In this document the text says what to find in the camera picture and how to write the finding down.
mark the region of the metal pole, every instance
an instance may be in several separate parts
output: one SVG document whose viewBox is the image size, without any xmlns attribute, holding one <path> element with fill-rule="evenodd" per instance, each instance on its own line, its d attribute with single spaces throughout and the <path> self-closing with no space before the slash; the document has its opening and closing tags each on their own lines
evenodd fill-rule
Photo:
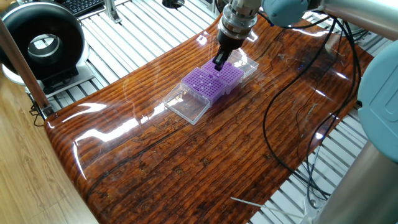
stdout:
<svg viewBox="0 0 398 224">
<path fill-rule="evenodd" d="M 120 23 L 122 21 L 119 18 L 114 0 L 105 0 L 105 14 L 111 18 L 114 23 Z"/>
<path fill-rule="evenodd" d="M 398 222 L 398 164 L 365 145 L 314 224 Z"/>
<path fill-rule="evenodd" d="M 6 53 L 8 59 L 23 79 L 26 87 L 29 89 L 30 94 L 32 94 L 33 99 L 36 101 L 40 109 L 47 116 L 53 114 L 49 100 L 37 83 L 36 77 L 33 75 L 32 70 L 29 68 L 24 56 L 21 54 L 21 51 L 2 19 L 0 19 L 0 47 Z"/>
<path fill-rule="evenodd" d="M 398 39 L 397 0 L 320 0 L 323 10 L 391 40 Z"/>
</svg>

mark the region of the purple pipette tip rack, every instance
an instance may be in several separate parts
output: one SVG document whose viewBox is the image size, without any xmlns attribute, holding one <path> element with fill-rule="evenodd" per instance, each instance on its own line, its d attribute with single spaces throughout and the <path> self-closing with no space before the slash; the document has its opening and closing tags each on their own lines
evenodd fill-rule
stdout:
<svg viewBox="0 0 398 224">
<path fill-rule="evenodd" d="M 220 82 L 216 77 L 200 68 L 195 68 L 190 72 L 182 79 L 182 83 L 208 98 L 211 104 L 218 100 L 220 96 L 224 95 L 226 87 L 226 85 Z"/>
<path fill-rule="evenodd" d="M 226 94 L 229 94 L 233 88 L 235 88 L 242 81 L 244 72 L 234 66 L 231 63 L 225 62 L 223 69 L 217 71 L 215 69 L 216 64 L 213 63 L 213 59 L 208 61 L 201 69 L 216 76 L 221 82 L 226 84 Z"/>
</svg>

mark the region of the metal rod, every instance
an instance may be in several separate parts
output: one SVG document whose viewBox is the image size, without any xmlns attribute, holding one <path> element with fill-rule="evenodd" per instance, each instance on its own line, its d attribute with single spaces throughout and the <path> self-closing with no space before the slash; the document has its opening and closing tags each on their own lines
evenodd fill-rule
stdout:
<svg viewBox="0 0 398 224">
<path fill-rule="evenodd" d="M 122 20 L 119 18 L 114 0 L 105 0 L 105 14 L 114 22 L 120 23 Z"/>
<path fill-rule="evenodd" d="M 388 39 L 398 39 L 396 0 L 320 0 L 320 2 L 327 14 Z"/>
<path fill-rule="evenodd" d="M 44 111 L 47 116 L 52 114 L 53 111 L 49 100 L 37 83 L 36 77 L 33 75 L 32 70 L 28 66 L 24 56 L 21 54 L 21 51 L 2 19 L 0 19 L 0 47 L 6 53 L 8 59 L 21 76 L 40 109 Z"/>
</svg>

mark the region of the wood grain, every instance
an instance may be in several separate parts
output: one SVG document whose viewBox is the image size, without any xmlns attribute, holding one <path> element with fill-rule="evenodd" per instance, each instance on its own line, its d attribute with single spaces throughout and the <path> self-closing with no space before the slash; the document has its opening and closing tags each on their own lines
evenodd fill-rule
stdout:
<svg viewBox="0 0 398 224">
<path fill-rule="evenodd" d="M 43 128 L 33 125 L 31 106 L 24 88 L 0 71 L 0 223 L 31 223 L 34 217 L 41 223 L 59 223 L 51 219 L 54 205 L 59 205 L 64 219 L 73 220 L 68 224 L 95 220 L 76 196 Z"/>
<path fill-rule="evenodd" d="M 97 224 L 76 190 L 72 190 L 58 202 L 68 224 Z"/>
<path fill-rule="evenodd" d="M 46 211 L 33 217 L 30 222 L 31 224 L 68 224 L 57 203 L 49 209 L 46 209 Z"/>
<path fill-rule="evenodd" d="M 229 198 L 264 203 L 289 176 L 265 145 L 264 111 L 311 61 L 326 32 L 282 30 L 259 18 L 255 35 L 241 48 L 259 63 L 258 70 L 193 126 L 162 99 L 214 57 L 217 22 L 46 120 L 65 172 L 100 223 L 244 223 L 258 208 Z M 353 56 L 344 40 L 333 63 L 339 39 L 331 37 L 320 59 L 268 114 L 269 142 L 293 168 L 316 126 L 349 92 Z M 364 70 L 372 57 L 359 48 L 358 54 Z"/>
</svg>

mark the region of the keyboard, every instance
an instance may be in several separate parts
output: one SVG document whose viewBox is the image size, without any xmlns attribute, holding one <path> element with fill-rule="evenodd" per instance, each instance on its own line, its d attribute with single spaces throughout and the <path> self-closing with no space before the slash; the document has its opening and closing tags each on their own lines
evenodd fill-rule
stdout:
<svg viewBox="0 0 398 224">
<path fill-rule="evenodd" d="M 100 7 L 103 8 L 104 0 L 61 0 L 60 2 L 68 8 L 74 16 L 82 16 Z"/>
</svg>

